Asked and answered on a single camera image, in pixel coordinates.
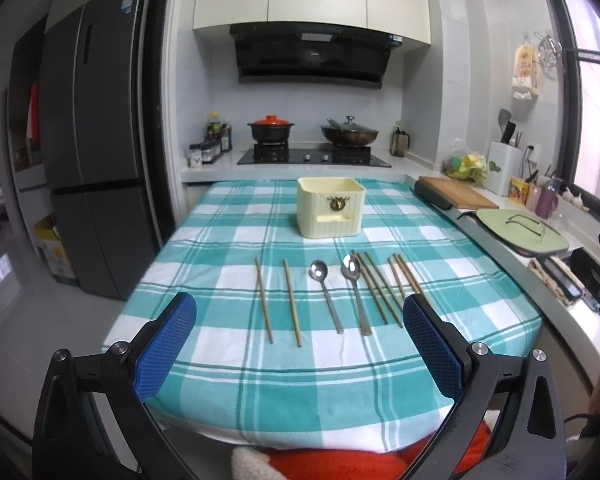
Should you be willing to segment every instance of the wooden chopstick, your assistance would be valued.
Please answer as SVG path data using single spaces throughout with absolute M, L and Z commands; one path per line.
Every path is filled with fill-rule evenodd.
M 368 273 L 369 277 L 371 278 L 371 281 L 374 282 L 374 285 L 378 289 L 378 292 L 380 293 L 380 296 L 382 296 L 382 299 L 386 303 L 386 306 L 389 308 L 389 312 L 391 312 L 392 316 L 394 316 L 395 320 L 398 322 L 398 325 L 400 325 L 400 327 L 403 327 L 404 325 L 402 324 L 402 320 L 400 319 L 400 316 L 398 316 L 395 313 L 395 310 L 394 310 L 394 308 L 391 305 L 391 301 L 389 301 L 387 299 L 387 297 L 384 295 L 384 292 L 382 291 L 382 288 L 380 287 L 380 285 L 378 285 L 378 282 L 376 282 L 376 279 L 374 277 L 374 274 L 371 272 L 371 269 L 369 269 L 369 267 L 367 267 L 365 261 L 362 259 L 362 254 L 355 253 L 355 255 L 360 260 L 360 263 L 362 263 L 362 266 L 366 269 L 366 272 Z
M 384 286 L 387 288 L 387 290 L 391 294 L 392 298 L 394 298 L 395 304 L 398 306 L 398 308 L 400 310 L 402 310 L 402 304 L 400 303 L 400 300 L 395 295 L 394 290 L 392 289 L 391 285 L 389 285 L 389 282 L 386 280 L 386 277 L 384 276 L 384 272 L 382 272 L 382 270 L 376 265 L 375 261 L 371 257 L 371 254 L 369 254 L 369 253 L 365 253 L 365 254 L 366 254 L 366 257 L 371 262 L 371 265 L 374 266 L 374 269 L 376 270 L 376 273 L 378 274 L 378 276 L 380 276 L 380 279 L 384 283 Z
M 302 339 L 300 337 L 300 325 L 298 324 L 298 313 L 296 312 L 296 300 L 294 299 L 294 288 L 291 285 L 291 277 L 289 276 L 289 267 L 286 264 L 286 258 L 282 260 L 285 266 L 286 286 L 289 288 L 289 301 L 291 302 L 291 317 L 294 319 L 294 330 L 296 331 L 296 341 L 298 347 L 302 346 Z
M 361 255 L 358 253 L 353 253 L 353 255 L 360 260 L 360 263 L 362 264 L 362 266 L 360 267 L 360 272 L 362 273 L 362 277 L 365 279 L 366 282 L 366 286 L 369 289 L 369 292 L 371 292 L 371 297 L 374 299 L 374 302 L 376 303 L 376 307 L 378 307 L 378 310 L 380 311 L 380 316 L 382 316 L 382 320 L 384 320 L 384 324 L 387 325 L 389 324 L 388 319 L 386 318 L 386 315 L 384 314 L 384 310 L 382 310 L 382 305 L 380 304 L 380 301 L 378 300 L 378 297 L 376 296 L 373 286 L 371 285 L 371 280 L 369 279 L 369 275 L 366 273 L 366 266 L 365 263 L 362 261 Z
M 264 294 L 264 286 L 262 285 L 262 273 L 260 272 L 260 261 L 256 256 L 256 268 L 258 269 L 258 287 L 260 288 L 260 298 L 262 299 L 262 309 L 264 311 L 264 323 L 267 325 L 267 333 L 269 333 L 269 342 L 273 343 L 273 332 L 271 331 L 271 321 L 269 319 L 269 309 L 267 308 L 267 298 Z
M 400 276 L 398 276 L 398 271 L 395 270 L 395 266 L 391 260 L 391 256 L 389 256 L 386 260 L 389 262 L 389 265 L 391 266 L 391 272 L 394 274 L 395 283 L 398 284 L 398 288 L 400 289 L 400 294 L 402 294 L 402 297 L 404 298 L 406 296 L 406 294 L 404 293 L 404 289 L 402 288 L 402 283 L 400 282 Z
M 407 262 L 404 261 L 404 258 L 402 257 L 402 255 L 394 253 L 394 257 L 395 257 L 395 261 L 398 262 L 398 264 L 400 265 L 402 272 L 407 277 L 409 285 L 411 285 L 411 288 L 413 289 L 413 291 L 416 294 L 422 294 L 424 296 L 424 291 L 422 290 L 420 284 L 416 281 L 416 277 L 411 272 L 411 269 L 407 265 Z

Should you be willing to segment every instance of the garlic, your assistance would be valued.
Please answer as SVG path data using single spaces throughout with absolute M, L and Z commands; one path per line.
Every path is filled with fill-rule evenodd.
M 577 197 L 574 197 L 574 199 L 571 200 L 571 203 L 573 203 L 573 205 L 578 209 L 582 209 L 584 206 L 584 202 L 582 201 L 582 193 L 580 193 Z
M 573 202 L 573 193 L 571 192 L 571 190 L 569 188 L 564 190 L 564 193 L 562 194 L 562 198 L 565 199 L 567 202 Z

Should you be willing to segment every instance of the window frame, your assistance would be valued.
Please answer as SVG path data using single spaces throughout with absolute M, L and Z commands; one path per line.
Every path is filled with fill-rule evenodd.
M 579 62 L 583 60 L 600 64 L 600 60 L 583 59 L 579 55 L 588 51 L 578 49 L 566 1 L 547 0 L 547 3 L 552 8 L 558 39 L 562 45 L 562 135 L 556 175 L 562 179 L 560 191 L 568 186 L 574 194 L 581 193 L 584 205 L 600 221 L 600 198 L 574 183 L 582 136 L 582 80 Z

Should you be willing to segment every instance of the floor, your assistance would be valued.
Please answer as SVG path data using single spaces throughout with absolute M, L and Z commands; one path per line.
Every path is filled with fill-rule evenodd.
M 53 352 L 99 353 L 124 303 L 57 283 L 28 238 L 9 223 L 0 230 L 0 416 L 31 438 L 40 390 Z M 96 395 L 103 423 L 120 462 L 137 462 L 104 395 Z M 231 478 L 233 446 L 179 428 L 166 430 L 185 462 L 200 478 Z

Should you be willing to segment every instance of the electric outlet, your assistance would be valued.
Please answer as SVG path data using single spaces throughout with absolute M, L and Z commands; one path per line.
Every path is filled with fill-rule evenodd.
M 529 162 L 533 164 L 537 164 L 538 160 L 540 160 L 540 144 L 532 144 L 534 150 L 529 155 Z

